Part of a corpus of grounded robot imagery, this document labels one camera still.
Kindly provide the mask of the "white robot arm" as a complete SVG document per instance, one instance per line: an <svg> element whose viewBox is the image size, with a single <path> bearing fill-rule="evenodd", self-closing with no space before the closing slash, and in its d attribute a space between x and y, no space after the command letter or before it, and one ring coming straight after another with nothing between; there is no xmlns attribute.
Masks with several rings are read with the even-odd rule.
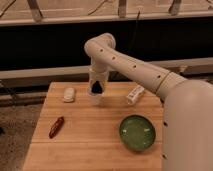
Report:
<svg viewBox="0 0 213 171"><path fill-rule="evenodd" d="M213 171L213 85L122 54L115 45L110 33L85 43L90 81L112 67L163 101L162 171Z"/></svg>

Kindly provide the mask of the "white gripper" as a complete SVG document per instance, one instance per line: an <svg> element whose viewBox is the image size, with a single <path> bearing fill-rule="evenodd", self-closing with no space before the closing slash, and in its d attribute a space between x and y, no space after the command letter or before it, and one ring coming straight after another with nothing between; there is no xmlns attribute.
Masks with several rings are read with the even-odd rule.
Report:
<svg viewBox="0 0 213 171"><path fill-rule="evenodd" d="M89 85L92 86L91 91L94 94L102 94L106 82L108 81L109 72L96 72L92 68L89 69Z"/></svg>

